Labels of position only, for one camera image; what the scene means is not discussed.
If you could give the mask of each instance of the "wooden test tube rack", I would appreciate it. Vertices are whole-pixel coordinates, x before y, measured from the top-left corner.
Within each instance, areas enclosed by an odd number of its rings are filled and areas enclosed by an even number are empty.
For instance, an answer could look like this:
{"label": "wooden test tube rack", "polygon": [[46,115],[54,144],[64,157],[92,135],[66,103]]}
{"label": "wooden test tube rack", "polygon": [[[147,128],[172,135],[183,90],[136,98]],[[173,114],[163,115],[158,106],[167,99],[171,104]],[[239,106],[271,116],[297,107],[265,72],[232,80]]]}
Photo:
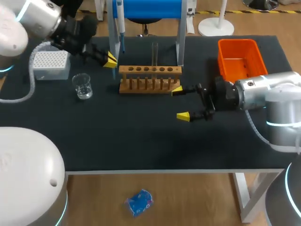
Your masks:
{"label": "wooden test tube rack", "polygon": [[[119,66],[119,73],[122,74],[119,93],[164,94],[170,93],[180,86],[179,76],[182,74],[182,68],[178,66],[122,65]],[[140,77],[127,78],[130,74],[138,74]]]}

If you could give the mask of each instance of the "yellow and black tape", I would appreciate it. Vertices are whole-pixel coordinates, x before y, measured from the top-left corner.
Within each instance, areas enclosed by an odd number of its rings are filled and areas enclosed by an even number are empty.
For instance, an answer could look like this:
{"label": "yellow and black tape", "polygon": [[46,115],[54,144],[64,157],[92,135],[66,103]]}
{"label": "yellow and black tape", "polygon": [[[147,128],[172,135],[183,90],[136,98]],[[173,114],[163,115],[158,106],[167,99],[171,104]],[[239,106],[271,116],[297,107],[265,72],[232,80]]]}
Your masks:
{"label": "yellow and black tape", "polygon": [[[234,14],[243,14],[243,13],[288,13],[288,14],[301,14],[301,10],[271,10],[271,11],[257,11],[257,10],[229,10],[225,12],[227,13],[234,13]],[[214,14],[214,15],[219,15],[220,11],[198,11],[196,14]]]}

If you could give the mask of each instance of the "wooden floor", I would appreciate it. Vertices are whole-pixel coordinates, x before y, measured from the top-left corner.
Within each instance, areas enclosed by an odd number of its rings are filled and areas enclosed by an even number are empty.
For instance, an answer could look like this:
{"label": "wooden floor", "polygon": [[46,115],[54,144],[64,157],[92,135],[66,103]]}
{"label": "wooden floor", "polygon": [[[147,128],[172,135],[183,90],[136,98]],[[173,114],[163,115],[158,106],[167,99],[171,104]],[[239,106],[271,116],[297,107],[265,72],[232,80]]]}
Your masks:
{"label": "wooden floor", "polygon": [[[198,11],[219,10],[222,0],[199,0]],[[247,9],[241,0],[228,0],[227,10]],[[279,10],[301,10],[301,4]],[[196,15],[194,27],[212,15]],[[276,35],[292,66],[301,73],[301,14],[228,14],[234,35]],[[149,26],[154,35],[175,36],[177,22],[161,20]],[[127,21],[126,35],[142,33],[142,26]],[[99,36],[107,36],[106,18]],[[248,175],[251,183],[254,174]],[[140,189],[153,194],[154,205],[137,218],[124,206]],[[228,174],[150,174],[72,176],[68,190],[71,226],[240,226],[233,178]],[[266,226],[261,214],[251,226]]]}

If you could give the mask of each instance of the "black table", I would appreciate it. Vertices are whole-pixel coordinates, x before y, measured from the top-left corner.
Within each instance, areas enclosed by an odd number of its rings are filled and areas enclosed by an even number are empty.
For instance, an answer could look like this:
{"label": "black table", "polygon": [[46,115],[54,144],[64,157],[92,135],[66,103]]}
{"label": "black table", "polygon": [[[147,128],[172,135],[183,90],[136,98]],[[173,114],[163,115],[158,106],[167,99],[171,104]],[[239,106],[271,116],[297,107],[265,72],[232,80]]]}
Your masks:
{"label": "black table", "polygon": [[[274,36],[244,36],[257,41],[269,73],[291,71]],[[219,74],[219,38],[187,37],[182,85],[206,85]],[[151,65],[152,42],[158,42],[158,65],[176,65],[174,37],[126,38],[120,65]],[[100,48],[107,38],[94,38]],[[27,94],[28,57],[38,44],[31,41],[18,65],[9,72],[1,98]],[[71,78],[91,76],[93,97],[77,99]],[[120,75],[92,60],[71,58],[67,81],[38,81],[34,96],[17,105],[0,106],[0,126],[23,127],[47,136],[60,150],[66,171],[107,170],[219,170],[283,169],[296,156],[279,153],[253,132],[244,112],[219,112],[213,121],[188,123],[176,114],[199,110],[195,94],[120,95]],[[258,130],[266,136],[265,110],[251,111]]]}

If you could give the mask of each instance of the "orange box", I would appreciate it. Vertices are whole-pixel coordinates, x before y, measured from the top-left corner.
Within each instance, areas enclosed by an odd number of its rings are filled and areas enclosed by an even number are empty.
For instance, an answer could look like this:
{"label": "orange box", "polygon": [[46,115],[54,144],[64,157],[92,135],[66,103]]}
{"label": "orange box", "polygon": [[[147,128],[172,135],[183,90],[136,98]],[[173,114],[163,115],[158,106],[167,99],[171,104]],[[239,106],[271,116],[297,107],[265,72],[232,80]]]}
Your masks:
{"label": "orange box", "polygon": [[235,82],[268,74],[257,43],[252,39],[218,41],[218,65],[226,81]]}

